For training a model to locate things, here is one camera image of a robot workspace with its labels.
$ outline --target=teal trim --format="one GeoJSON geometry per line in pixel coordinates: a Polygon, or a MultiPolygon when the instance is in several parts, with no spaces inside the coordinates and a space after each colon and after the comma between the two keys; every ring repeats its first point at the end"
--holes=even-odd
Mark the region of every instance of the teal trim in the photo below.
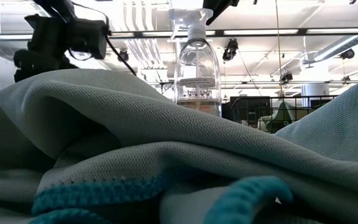
{"type": "Polygon", "coordinates": [[[69,208],[63,210],[52,211],[43,215],[39,215],[29,224],[111,224],[111,222],[103,217],[91,213],[88,210],[69,208]]]}
{"type": "Polygon", "coordinates": [[[277,177],[251,177],[231,185],[206,214],[204,224],[251,224],[266,200],[290,203],[288,186],[277,177]]]}
{"type": "Polygon", "coordinates": [[[52,187],[37,194],[32,214],[63,208],[83,208],[148,200],[170,184],[204,174],[194,168],[166,170],[150,179],[114,180],[52,187]]]}

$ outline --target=spray nozzle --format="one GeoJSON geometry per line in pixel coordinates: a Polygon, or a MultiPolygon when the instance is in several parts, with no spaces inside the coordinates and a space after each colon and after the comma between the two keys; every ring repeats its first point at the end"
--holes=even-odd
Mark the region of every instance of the spray nozzle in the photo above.
{"type": "Polygon", "coordinates": [[[173,22],[172,40],[180,29],[188,30],[188,38],[206,38],[206,21],[212,17],[211,9],[170,9],[169,18],[173,22]]]}

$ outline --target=security camera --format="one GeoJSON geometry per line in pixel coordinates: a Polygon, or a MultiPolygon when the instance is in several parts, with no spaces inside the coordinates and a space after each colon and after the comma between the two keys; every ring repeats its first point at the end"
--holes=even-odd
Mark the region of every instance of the security camera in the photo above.
{"type": "Polygon", "coordinates": [[[230,61],[236,56],[236,50],[238,50],[239,44],[236,39],[230,39],[229,43],[224,49],[223,60],[230,61]]]}
{"type": "Polygon", "coordinates": [[[293,80],[293,76],[292,76],[292,72],[291,71],[288,71],[286,73],[284,73],[282,76],[281,76],[281,82],[283,84],[288,84],[291,80],[293,80]]]}
{"type": "Polygon", "coordinates": [[[119,55],[122,57],[122,59],[124,59],[124,61],[128,61],[129,60],[129,55],[127,53],[127,49],[120,49],[119,50],[119,55]]]}
{"type": "Polygon", "coordinates": [[[339,57],[340,57],[341,59],[345,59],[345,58],[351,59],[351,58],[354,57],[354,55],[355,55],[354,50],[349,49],[349,50],[347,50],[347,51],[341,53],[341,54],[339,55],[339,57]]]}

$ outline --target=wire mesh shelf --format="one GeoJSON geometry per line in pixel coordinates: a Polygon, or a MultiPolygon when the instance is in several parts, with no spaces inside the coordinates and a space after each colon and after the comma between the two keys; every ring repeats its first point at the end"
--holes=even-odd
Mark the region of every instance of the wire mesh shelf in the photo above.
{"type": "Polygon", "coordinates": [[[337,96],[231,97],[227,119],[273,134],[335,97],[337,96]]]}

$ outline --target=clear plastic spray bottle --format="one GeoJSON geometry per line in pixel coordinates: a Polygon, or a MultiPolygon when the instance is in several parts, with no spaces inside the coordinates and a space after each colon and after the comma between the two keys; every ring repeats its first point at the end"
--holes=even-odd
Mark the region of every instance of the clear plastic spray bottle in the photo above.
{"type": "Polygon", "coordinates": [[[178,105],[221,116],[221,73],[215,51],[206,41],[210,9],[170,9],[173,34],[188,30],[175,72],[175,100],[178,105]]]}

